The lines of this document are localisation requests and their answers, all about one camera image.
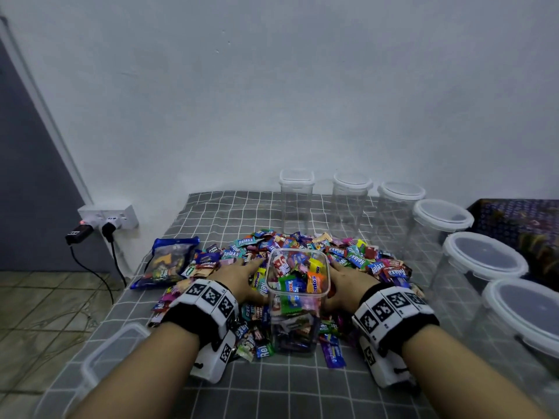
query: wall socket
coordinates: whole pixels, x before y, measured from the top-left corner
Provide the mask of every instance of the wall socket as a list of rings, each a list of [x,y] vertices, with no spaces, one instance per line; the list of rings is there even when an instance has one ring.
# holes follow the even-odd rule
[[[78,213],[82,220],[87,223],[102,226],[107,218],[117,217],[120,219],[122,229],[133,229],[138,226],[138,219],[132,204],[129,205],[82,205],[78,209]]]

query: plastic container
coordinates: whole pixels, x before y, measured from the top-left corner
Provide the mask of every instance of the plastic container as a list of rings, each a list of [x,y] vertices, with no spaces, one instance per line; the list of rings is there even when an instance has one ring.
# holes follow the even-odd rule
[[[83,361],[80,372],[83,376],[78,396],[84,398],[99,382],[124,360],[144,339],[150,331],[140,324],[124,325],[112,337],[98,346]]]
[[[443,257],[429,283],[435,297],[443,286],[440,276],[449,267],[462,274],[471,273],[481,280],[483,288],[488,281],[518,279],[528,273],[528,263],[520,253],[497,239],[473,232],[456,232],[444,240]],[[483,289],[475,281],[474,287]]]
[[[559,365],[558,317],[559,293],[525,279],[495,280],[462,339],[529,394],[543,395],[555,380],[549,371]],[[492,355],[480,340],[498,352]]]
[[[303,253],[309,259],[322,263],[320,273],[325,279],[320,284],[318,294],[295,293],[282,291],[280,276],[274,261],[282,256],[292,266],[295,254]],[[296,352],[312,354],[318,342],[320,318],[323,313],[324,301],[330,291],[330,271],[325,254],[317,250],[299,250],[296,248],[278,248],[273,250],[268,260],[266,271],[270,300],[272,344],[276,352]]]
[[[304,169],[283,169],[279,173],[281,187],[282,232],[309,232],[314,172]]]
[[[347,224],[351,236],[357,235],[363,218],[363,210],[373,181],[360,173],[337,172],[334,175],[330,222],[342,230]]]
[[[413,206],[408,231],[397,258],[426,260],[426,251],[440,250],[449,233],[470,228],[473,220],[469,211],[456,204],[432,198],[419,200]]]
[[[375,241],[376,236],[389,239],[393,247],[386,248],[398,253],[408,232],[413,206],[425,198],[425,190],[407,182],[383,182],[377,191],[379,197],[370,240]]]

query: white wall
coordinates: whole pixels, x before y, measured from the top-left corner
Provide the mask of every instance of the white wall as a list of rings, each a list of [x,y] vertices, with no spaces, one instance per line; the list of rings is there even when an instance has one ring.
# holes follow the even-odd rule
[[[132,267],[188,193],[360,170],[559,197],[559,0],[0,0]]]

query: forearm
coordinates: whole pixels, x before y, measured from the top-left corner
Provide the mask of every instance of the forearm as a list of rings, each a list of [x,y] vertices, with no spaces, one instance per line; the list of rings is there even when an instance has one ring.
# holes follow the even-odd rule
[[[440,327],[427,325],[402,357],[442,417],[549,418],[510,381]]]
[[[167,417],[199,351],[199,338],[162,324],[78,406],[73,419]]]

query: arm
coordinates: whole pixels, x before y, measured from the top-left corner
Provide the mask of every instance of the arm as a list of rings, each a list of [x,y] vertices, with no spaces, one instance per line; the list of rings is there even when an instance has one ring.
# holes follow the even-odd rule
[[[267,298],[248,285],[262,259],[237,262],[211,278],[223,283],[239,304],[264,304]],[[80,403],[73,419],[154,419],[169,415],[198,356],[199,337],[176,324],[164,323],[122,361]]]
[[[355,313],[378,284],[372,276],[332,262],[336,295],[326,309]],[[402,346],[402,358],[433,407],[449,418],[548,418],[532,400],[442,328],[427,325]]]

